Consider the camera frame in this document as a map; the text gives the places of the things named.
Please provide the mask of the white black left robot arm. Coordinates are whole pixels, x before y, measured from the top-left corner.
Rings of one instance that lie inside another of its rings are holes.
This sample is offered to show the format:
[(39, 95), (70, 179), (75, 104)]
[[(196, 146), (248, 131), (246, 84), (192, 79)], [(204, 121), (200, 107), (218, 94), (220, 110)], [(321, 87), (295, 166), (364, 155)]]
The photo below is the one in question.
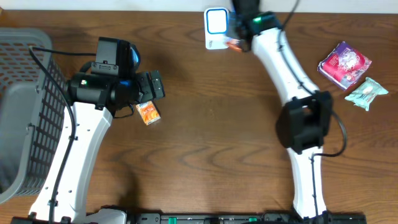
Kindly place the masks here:
[(77, 73), (67, 83), (71, 105), (65, 108), (62, 134), (49, 174), (27, 217), (12, 223), (130, 223), (129, 213), (104, 206), (87, 214), (86, 198), (103, 138), (125, 106), (149, 103), (165, 96), (157, 70), (125, 77)]

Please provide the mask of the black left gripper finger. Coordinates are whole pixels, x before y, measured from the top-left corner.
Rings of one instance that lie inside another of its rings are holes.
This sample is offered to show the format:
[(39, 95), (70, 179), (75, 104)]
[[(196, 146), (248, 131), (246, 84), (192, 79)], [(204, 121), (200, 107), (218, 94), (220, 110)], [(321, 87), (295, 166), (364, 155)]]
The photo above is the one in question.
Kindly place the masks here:
[(154, 87), (154, 93), (153, 93), (154, 99), (161, 99), (165, 97), (163, 84), (155, 83), (153, 84), (153, 87)]
[(162, 77), (158, 70), (153, 70), (150, 72), (150, 77), (154, 86), (161, 86), (162, 85)]

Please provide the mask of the purple red snack packet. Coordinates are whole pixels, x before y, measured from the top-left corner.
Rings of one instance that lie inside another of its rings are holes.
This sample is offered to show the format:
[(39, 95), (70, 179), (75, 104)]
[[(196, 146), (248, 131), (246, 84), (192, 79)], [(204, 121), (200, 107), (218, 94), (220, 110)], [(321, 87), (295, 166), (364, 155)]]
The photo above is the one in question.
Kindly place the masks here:
[(317, 70), (342, 90), (347, 90), (371, 64), (360, 51), (342, 41), (318, 64)]

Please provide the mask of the teal snack packet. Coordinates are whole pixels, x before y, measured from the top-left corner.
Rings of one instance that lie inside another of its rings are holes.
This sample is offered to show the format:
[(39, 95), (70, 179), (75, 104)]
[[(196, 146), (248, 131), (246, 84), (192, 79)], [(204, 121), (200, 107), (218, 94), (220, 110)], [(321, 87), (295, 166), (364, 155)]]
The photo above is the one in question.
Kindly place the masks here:
[(355, 106), (369, 111), (370, 104), (378, 95), (386, 95), (389, 92), (372, 78), (366, 77), (357, 89), (352, 91), (345, 100), (353, 102)]

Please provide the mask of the red chocolate bar wrapper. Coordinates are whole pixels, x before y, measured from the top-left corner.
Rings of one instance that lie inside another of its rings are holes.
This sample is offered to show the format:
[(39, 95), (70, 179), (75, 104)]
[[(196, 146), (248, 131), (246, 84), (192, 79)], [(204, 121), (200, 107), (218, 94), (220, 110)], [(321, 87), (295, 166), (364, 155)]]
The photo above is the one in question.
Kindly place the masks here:
[(232, 50), (235, 50), (237, 52), (243, 52), (243, 47), (241, 45), (241, 41), (239, 39), (232, 39), (229, 38), (225, 44)]

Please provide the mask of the small orange snack packet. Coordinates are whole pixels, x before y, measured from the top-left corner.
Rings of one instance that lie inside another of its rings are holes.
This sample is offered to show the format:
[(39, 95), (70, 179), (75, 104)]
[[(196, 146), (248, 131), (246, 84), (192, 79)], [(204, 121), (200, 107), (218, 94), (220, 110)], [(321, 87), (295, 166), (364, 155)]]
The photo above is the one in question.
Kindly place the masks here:
[(139, 112), (143, 122), (147, 126), (161, 118), (157, 108), (155, 107), (155, 104), (152, 101), (138, 104), (136, 105), (136, 109)]

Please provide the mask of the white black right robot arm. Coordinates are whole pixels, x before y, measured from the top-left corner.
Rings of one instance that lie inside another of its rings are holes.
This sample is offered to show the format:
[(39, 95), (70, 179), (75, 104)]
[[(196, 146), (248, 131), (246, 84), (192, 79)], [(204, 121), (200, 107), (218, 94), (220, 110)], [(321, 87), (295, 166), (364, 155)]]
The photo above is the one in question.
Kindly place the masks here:
[(333, 98), (309, 79), (286, 35), (286, 19), (262, 12), (259, 1), (233, 1), (229, 31), (243, 52), (252, 52), (265, 67), (282, 104), (275, 124), (280, 144), (290, 157), (294, 180), (293, 208), (301, 220), (317, 221), (326, 211), (322, 192), (324, 138), (329, 132)]

